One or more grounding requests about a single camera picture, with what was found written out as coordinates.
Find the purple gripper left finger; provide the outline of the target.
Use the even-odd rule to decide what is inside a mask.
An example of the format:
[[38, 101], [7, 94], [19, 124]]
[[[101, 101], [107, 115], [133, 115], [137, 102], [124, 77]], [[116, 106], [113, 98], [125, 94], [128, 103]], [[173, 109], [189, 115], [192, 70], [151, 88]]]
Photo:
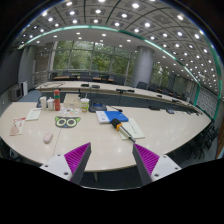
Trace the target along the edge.
[[57, 154], [41, 169], [79, 185], [90, 154], [91, 143], [86, 143], [66, 154]]

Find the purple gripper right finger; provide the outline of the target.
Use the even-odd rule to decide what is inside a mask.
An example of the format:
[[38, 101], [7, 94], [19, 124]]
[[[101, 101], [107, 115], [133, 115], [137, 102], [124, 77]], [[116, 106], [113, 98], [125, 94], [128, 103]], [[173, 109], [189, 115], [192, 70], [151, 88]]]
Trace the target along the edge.
[[159, 156], [138, 144], [133, 145], [132, 153], [143, 185], [157, 181], [181, 169], [169, 156]]

